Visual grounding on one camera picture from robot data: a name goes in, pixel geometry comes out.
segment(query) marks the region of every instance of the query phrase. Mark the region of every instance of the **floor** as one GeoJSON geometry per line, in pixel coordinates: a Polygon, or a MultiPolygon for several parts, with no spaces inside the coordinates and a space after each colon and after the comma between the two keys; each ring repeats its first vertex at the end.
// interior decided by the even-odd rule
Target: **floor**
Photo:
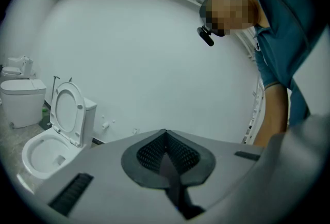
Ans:
{"type": "Polygon", "coordinates": [[[8,175],[13,181],[18,181],[17,174],[21,176],[25,184],[35,192],[42,183],[41,179],[35,178],[24,167],[22,162],[22,150],[28,140],[43,132],[38,124],[12,129],[0,105],[0,160],[8,175]]]}

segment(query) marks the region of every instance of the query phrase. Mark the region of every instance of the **teal shirt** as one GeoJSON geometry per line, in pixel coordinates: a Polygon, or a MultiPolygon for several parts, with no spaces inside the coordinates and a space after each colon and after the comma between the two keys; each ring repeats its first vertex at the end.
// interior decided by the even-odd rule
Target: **teal shirt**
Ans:
{"type": "MultiPolygon", "coordinates": [[[[321,22],[310,0],[286,0],[300,19],[310,46],[318,40],[325,22],[321,22]]],[[[292,90],[290,126],[304,120],[308,114],[306,102],[293,80],[293,75],[309,51],[303,35],[289,11],[279,0],[259,0],[270,27],[255,26],[260,51],[255,57],[265,89],[281,83],[292,90]]]]}

